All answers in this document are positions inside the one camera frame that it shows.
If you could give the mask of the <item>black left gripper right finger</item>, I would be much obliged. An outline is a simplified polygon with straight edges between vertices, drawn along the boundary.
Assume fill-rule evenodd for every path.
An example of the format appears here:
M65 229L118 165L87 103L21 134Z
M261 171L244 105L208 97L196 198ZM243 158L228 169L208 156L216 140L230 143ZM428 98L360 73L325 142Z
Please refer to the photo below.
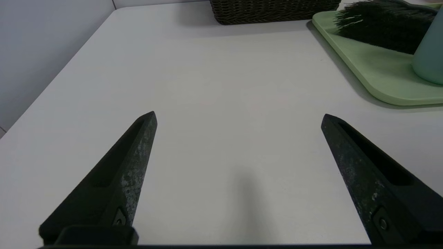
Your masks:
M344 120L321 129L372 245L442 245L441 195Z

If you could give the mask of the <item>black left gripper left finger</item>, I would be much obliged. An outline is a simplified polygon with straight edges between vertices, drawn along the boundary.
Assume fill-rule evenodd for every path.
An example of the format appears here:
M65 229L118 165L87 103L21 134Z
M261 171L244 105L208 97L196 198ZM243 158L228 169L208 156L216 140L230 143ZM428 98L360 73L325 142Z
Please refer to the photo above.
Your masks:
M135 246L133 221L157 129L139 118L40 225L44 246Z

